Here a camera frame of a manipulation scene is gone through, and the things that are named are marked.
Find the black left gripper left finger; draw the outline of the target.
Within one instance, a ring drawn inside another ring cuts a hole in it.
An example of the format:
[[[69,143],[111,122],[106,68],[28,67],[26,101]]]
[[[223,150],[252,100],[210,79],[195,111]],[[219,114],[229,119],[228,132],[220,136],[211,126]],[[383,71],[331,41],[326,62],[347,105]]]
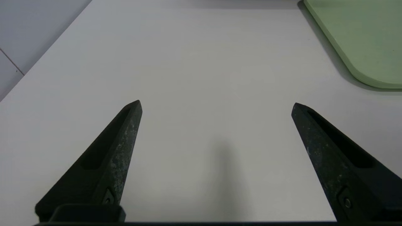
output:
[[[40,222],[124,222],[120,206],[142,117],[127,104],[35,206]]]

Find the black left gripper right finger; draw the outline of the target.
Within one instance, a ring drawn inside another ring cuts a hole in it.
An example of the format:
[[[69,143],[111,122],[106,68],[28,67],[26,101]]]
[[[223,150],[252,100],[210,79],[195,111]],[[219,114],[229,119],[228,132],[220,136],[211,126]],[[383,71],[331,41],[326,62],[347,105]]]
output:
[[[402,180],[312,108],[291,113],[338,222],[400,222]]]

